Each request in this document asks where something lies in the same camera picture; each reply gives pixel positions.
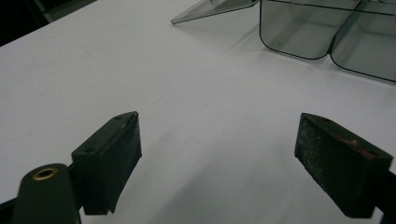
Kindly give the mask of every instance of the white table surface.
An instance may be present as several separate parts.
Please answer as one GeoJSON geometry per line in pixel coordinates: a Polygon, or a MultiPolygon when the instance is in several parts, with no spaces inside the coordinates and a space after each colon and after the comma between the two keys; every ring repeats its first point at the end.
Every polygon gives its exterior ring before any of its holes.
{"type": "Polygon", "coordinates": [[[259,5],[171,24],[196,2],[99,0],[0,48],[0,202],[138,111],[116,213],[83,223],[378,223],[344,217],[293,150],[307,112],[396,155],[396,85],[272,52],[259,5]]]}

